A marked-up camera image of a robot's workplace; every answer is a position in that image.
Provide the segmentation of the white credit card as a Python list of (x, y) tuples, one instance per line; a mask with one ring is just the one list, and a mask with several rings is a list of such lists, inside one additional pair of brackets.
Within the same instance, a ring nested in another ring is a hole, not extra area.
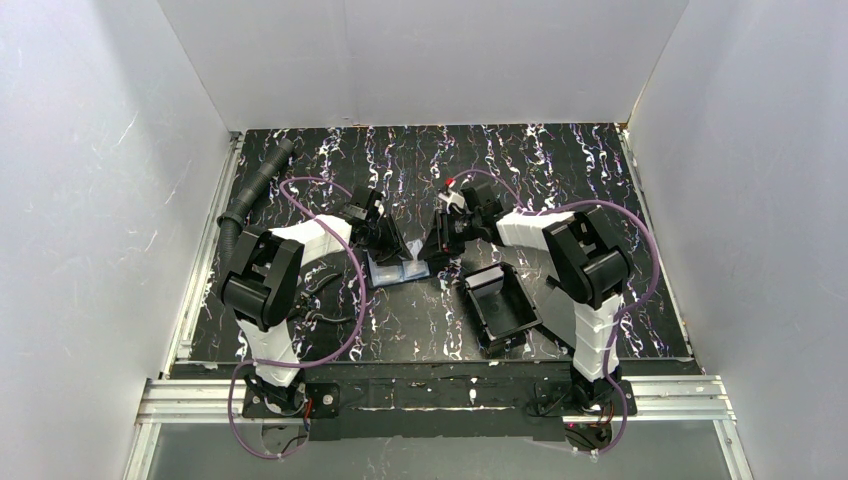
[(423, 241), (421, 239), (416, 239), (414, 241), (407, 242), (406, 246), (411, 255), (411, 260), (421, 261), (421, 250), (423, 248)]

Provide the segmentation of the black plastic tray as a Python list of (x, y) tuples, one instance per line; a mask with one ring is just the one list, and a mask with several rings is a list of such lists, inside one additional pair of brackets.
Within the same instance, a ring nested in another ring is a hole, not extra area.
[(465, 312), (487, 358), (504, 355), (509, 349), (526, 342), (526, 334), (537, 325), (531, 310), (533, 302), (522, 283), (518, 270), (511, 264), (500, 262), (504, 272), (502, 288), (481, 295), (466, 288), (460, 276), (459, 291)]

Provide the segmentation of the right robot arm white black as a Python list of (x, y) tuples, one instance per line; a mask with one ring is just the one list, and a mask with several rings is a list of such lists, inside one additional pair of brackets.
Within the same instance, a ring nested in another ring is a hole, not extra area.
[(454, 184), (448, 179), (438, 191), (420, 259), (458, 257), (467, 243), (476, 240), (548, 253), (556, 287), (574, 303), (571, 397), (583, 409), (606, 403), (620, 379), (615, 316), (634, 269), (618, 235), (603, 218), (607, 202), (579, 201), (559, 211), (529, 213), (507, 210), (488, 184), (461, 190)]

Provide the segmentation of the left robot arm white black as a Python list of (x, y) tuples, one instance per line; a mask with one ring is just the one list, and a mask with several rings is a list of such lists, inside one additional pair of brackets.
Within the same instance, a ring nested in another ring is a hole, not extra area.
[(336, 212), (273, 229), (245, 225), (255, 197), (254, 192), (239, 195), (217, 221), (221, 261), (217, 295), (257, 360), (257, 385), (286, 388), (300, 369), (285, 322), (298, 314), (301, 268), (354, 249), (382, 265), (400, 264), (412, 255), (378, 190), (357, 187)]

